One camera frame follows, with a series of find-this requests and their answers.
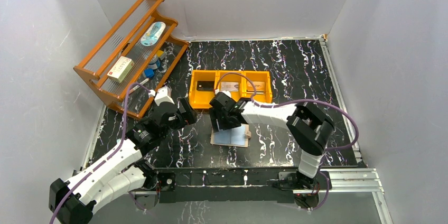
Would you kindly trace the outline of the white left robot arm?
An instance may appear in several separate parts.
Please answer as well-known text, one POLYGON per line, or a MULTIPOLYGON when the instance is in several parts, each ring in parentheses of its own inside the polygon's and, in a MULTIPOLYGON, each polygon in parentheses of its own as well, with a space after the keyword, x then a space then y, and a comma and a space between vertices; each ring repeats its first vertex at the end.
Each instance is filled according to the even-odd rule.
POLYGON ((187 98, 179 104, 165 100, 132 128, 123 130, 124 138, 101 159, 67 179, 50 185, 50 222, 88 223, 103 206, 123 194, 140 188, 157 190, 163 178, 144 160, 174 130, 197 122, 197 112, 187 98))

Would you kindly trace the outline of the white leather card holder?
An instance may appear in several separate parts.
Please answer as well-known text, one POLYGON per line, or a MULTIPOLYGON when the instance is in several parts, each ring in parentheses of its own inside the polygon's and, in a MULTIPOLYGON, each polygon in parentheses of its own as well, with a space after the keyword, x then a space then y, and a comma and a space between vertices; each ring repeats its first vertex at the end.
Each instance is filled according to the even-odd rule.
POLYGON ((239 127, 220 130, 211 134, 210 143, 212 145, 245 147, 249 146, 251 131, 249 125, 242 124, 239 127))

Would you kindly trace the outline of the gold card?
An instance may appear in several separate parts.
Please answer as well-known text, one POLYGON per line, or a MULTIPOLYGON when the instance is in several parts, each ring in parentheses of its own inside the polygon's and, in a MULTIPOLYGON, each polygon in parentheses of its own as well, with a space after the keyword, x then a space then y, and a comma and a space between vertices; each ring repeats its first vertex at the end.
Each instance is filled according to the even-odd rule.
POLYGON ((266 84, 264 81, 253 81, 250 83, 247 82, 247 92, 253 94, 257 92, 257 94, 264 94, 266 92, 266 84))

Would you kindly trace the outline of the black credit card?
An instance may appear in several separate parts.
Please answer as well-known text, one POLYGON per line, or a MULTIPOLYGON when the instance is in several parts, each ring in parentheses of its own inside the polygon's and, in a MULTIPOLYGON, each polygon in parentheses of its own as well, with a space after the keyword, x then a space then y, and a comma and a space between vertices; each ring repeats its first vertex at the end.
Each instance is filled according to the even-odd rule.
POLYGON ((214 91, 214 81, 198 81, 197 91, 214 91))

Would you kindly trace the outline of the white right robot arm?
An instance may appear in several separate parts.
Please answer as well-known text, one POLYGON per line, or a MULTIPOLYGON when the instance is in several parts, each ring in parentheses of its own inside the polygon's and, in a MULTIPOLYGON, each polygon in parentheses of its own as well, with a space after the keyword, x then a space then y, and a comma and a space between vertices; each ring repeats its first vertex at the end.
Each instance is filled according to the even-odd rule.
POLYGON ((214 132, 230 130, 243 124, 265 124, 289 130, 301 149, 301 159, 295 174, 279 176, 282 189, 312 189, 327 143, 335 125, 315 104, 273 105, 249 98, 235 101, 224 92, 209 102, 209 115, 214 132))

